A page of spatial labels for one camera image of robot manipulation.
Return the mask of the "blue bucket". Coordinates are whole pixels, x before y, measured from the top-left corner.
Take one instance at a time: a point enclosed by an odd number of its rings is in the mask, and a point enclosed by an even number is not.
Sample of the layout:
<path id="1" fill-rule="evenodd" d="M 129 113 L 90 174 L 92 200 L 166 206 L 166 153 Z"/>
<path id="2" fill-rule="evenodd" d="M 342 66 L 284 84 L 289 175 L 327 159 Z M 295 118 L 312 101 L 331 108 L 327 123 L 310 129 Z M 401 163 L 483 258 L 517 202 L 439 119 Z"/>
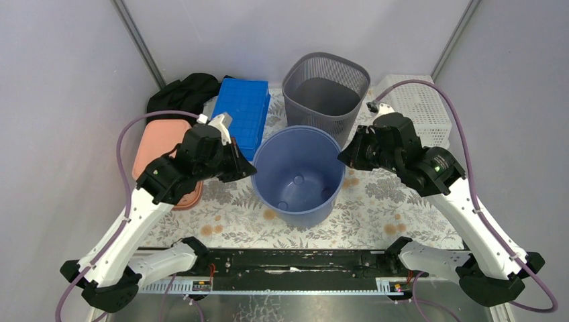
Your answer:
<path id="1" fill-rule="evenodd" d="M 325 221 L 344 183 L 346 167 L 334 138 L 316 127 L 295 125 L 272 134 L 258 148 L 252 187 L 286 223 L 314 227 Z"/>

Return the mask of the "blue divided plastic tray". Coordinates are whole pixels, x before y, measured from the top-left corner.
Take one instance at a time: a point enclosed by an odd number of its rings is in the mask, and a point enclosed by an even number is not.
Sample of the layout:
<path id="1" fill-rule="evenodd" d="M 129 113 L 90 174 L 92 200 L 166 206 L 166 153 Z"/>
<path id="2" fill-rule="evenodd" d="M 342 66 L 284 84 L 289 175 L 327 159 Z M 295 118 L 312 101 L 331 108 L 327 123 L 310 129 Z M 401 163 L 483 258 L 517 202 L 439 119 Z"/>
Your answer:
<path id="1" fill-rule="evenodd" d="M 236 139 L 241 153 L 249 161 L 253 160 L 261 144 L 269 105 L 267 81 L 222 80 L 211 116 L 227 113 L 232 118 L 229 134 Z"/>

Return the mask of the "grey waste bin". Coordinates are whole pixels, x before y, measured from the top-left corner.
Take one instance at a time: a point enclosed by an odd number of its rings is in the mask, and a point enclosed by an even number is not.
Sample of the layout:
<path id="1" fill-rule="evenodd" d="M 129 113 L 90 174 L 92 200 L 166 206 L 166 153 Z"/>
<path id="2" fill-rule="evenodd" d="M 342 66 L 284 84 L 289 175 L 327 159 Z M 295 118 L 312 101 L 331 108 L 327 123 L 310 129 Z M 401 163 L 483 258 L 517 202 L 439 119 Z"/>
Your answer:
<path id="1" fill-rule="evenodd" d="M 301 57 L 282 81 L 287 125 L 307 125 L 344 146 L 370 87 L 368 71 L 327 52 Z"/>

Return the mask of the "white plastic basket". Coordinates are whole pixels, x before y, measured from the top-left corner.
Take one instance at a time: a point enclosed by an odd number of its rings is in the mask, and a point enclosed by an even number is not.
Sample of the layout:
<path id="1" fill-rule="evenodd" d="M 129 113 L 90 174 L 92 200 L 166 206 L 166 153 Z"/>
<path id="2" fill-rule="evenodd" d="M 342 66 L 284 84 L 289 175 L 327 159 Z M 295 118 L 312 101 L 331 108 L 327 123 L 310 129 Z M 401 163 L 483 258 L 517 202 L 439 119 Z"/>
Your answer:
<path id="1" fill-rule="evenodd" d="M 380 101 L 412 120 L 424 146 L 450 147 L 452 121 L 436 90 L 422 84 L 402 85 Z"/>

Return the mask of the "pink plastic basket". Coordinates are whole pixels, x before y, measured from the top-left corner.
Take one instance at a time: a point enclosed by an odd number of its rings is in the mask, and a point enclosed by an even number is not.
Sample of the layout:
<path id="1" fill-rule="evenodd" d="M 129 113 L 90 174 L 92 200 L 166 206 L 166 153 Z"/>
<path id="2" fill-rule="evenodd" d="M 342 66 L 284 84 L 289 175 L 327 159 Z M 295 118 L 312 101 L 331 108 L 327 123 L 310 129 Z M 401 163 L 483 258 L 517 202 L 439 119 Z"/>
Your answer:
<path id="1" fill-rule="evenodd" d="M 127 206 L 130 211 L 150 207 L 155 210 L 187 210 L 203 192 L 203 183 L 190 179 L 175 160 L 187 131 L 184 119 L 157 119 L 147 124 L 132 170 L 136 186 Z"/>

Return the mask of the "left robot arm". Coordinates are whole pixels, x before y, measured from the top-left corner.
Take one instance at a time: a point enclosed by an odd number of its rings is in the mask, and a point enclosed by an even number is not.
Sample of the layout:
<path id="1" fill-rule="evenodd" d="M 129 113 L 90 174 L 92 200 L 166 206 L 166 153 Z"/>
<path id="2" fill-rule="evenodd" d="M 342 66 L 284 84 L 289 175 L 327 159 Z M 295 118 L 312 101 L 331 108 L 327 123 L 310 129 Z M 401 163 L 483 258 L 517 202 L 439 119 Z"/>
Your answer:
<path id="1" fill-rule="evenodd" d="M 136 181 L 126 206 L 99 243 L 80 260 L 68 260 L 60 273 L 92 307 L 116 313 L 145 286 L 179 272 L 193 276 L 208 267 L 209 250 L 195 237 L 142 260 L 132 258 L 155 224 L 198 183 L 216 178 L 234 182 L 256 173 L 222 123 L 188 129 L 174 149 L 151 161 Z"/>

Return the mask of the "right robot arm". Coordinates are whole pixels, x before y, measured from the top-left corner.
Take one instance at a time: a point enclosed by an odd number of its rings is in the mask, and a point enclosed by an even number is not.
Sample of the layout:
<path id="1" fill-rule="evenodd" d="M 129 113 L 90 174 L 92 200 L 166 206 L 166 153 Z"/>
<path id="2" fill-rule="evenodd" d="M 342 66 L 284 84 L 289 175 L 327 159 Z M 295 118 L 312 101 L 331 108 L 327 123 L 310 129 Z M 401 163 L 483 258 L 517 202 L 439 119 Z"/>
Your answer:
<path id="1" fill-rule="evenodd" d="M 338 156 L 356 170 L 384 169 L 426 198 L 468 246 L 465 252 L 425 246 L 400 237 L 386 250 L 385 268 L 393 276 L 423 271 L 456 283 L 473 301 L 493 307 L 514 301 L 524 279 L 545 264 L 537 252 L 520 248 L 491 217 L 481 219 L 481 202 L 470 194 L 464 169 L 441 147 L 425 147 L 413 122 L 400 113 L 377 117 L 357 128 Z"/>

